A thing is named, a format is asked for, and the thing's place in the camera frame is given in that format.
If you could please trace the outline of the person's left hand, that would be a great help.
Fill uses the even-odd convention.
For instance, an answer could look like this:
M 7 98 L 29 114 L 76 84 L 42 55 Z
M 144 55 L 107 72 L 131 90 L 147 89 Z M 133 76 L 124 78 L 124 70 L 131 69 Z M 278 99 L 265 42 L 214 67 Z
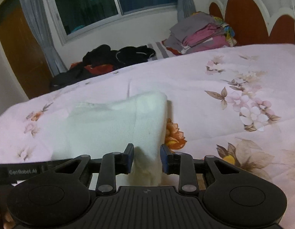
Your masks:
M 12 229 L 15 227 L 15 221 L 8 212 L 0 212 L 0 228 Z

